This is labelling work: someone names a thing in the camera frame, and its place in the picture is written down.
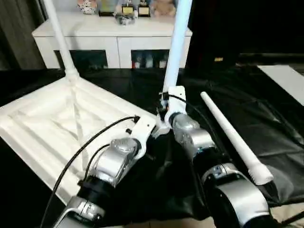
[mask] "shelf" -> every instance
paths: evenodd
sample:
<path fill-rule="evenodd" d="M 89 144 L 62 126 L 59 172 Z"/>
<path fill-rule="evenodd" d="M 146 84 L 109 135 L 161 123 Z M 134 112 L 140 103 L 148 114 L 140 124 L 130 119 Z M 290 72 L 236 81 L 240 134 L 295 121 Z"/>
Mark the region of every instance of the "shelf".
<path fill-rule="evenodd" d="M 119 25 L 114 17 L 84 15 L 81 12 L 59 12 L 59 22 L 68 37 L 170 37 L 173 33 L 174 18 L 138 18 L 128 26 Z M 54 32 L 49 20 L 40 25 L 34 37 L 53 37 Z M 192 32 L 187 29 L 187 37 Z"/>

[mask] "white plastic tube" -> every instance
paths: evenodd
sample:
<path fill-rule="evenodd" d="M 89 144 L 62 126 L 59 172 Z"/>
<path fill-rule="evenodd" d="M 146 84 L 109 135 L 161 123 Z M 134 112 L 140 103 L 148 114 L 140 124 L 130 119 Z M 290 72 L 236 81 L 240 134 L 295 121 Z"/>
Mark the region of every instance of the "white plastic tube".
<path fill-rule="evenodd" d="M 179 0 L 178 2 L 163 92 L 167 92 L 168 87 L 175 86 L 177 82 L 191 5 L 192 0 Z"/>
<path fill-rule="evenodd" d="M 200 96 L 214 115 L 215 119 L 231 141 L 232 145 L 238 152 L 239 156 L 248 168 L 248 172 L 256 185 L 263 185 L 273 180 L 273 175 L 269 169 L 260 162 L 250 147 L 234 129 L 231 123 L 215 105 L 206 92 L 202 92 Z"/>
<path fill-rule="evenodd" d="M 59 20 L 56 14 L 56 10 L 52 0 L 44 0 L 44 4 L 47 10 L 48 17 L 53 26 L 53 30 L 55 32 L 56 40 L 59 44 L 59 51 L 65 65 L 66 76 L 70 81 L 74 81 L 79 77 L 79 73 L 74 66 L 71 54 L 69 49 L 67 48 L 67 43 L 65 37 L 62 33 L 61 26 L 59 24 Z"/>

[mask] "floor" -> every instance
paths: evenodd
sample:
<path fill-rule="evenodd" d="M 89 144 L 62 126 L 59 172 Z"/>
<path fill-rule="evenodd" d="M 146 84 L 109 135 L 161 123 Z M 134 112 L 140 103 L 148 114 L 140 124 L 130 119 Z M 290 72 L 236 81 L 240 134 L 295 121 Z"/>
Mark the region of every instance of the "floor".
<path fill-rule="evenodd" d="M 271 209 L 272 215 L 279 222 L 290 218 L 291 216 L 302 212 L 304 210 L 304 203 L 292 204 Z M 292 223 L 296 228 L 304 227 L 304 218 Z M 185 218 L 180 220 L 168 221 L 150 221 L 145 223 L 130 224 L 126 228 L 215 228 L 213 219 L 211 217 L 197 221 L 192 218 Z"/>

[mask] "black table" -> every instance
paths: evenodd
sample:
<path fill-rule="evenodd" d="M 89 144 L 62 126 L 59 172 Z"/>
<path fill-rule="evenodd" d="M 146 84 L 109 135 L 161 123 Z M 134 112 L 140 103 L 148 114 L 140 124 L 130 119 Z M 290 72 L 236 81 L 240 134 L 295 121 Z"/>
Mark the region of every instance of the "black table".
<path fill-rule="evenodd" d="M 82 72 L 81 76 L 156 113 L 164 74 L 161 69 L 107 69 Z M 49 69 L 4 71 L 0 76 L 0 106 L 3 106 L 63 77 L 64 72 Z M 178 84 L 185 86 L 187 100 L 212 122 L 220 138 L 217 143 L 225 145 L 223 149 L 240 170 L 247 175 L 244 164 L 200 98 L 201 91 L 209 93 L 250 148 L 269 166 L 275 180 L 260 189 L 270 206 L 304 201 L 304 109 L 297 101 L 255 67 L 234 67 L 208 73 L 182 70 Z M 187 110 L 206 127 L 199 116 Z M 115 217 L 109 212 L 106 223 L 117 225 L 148 219 L 207 217 L 195 175 L 172 135 L 148 144 L 147 156 L 122 181 L 118 200 L 114 202 L 115 210 L 111 212 Z M 2 185 L 7 214 L 4 220 L 13 226 L 37 226 L 50 190 L 3 140 L 0 147 L 5 161 Z M 63 207 L 56 199 L 47 223 L 51 224 Z"/>

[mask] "figurine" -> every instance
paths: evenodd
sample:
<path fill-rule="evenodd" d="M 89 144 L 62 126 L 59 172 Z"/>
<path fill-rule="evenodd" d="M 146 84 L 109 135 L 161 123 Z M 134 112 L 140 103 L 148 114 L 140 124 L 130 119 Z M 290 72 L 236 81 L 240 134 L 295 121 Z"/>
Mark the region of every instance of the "figurine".
<path fill-rule="evenodd" d="M 151 4 L 151 8 L 156 17 L 168 15 L 174 17 L 176 12 L 173 0 L 154 0 Z"/>
<path fill-rule="evenodd" d="M 95 14 L 97 2 L 96 0 L 77 0 L 77 6 L 84 14 Z"/>

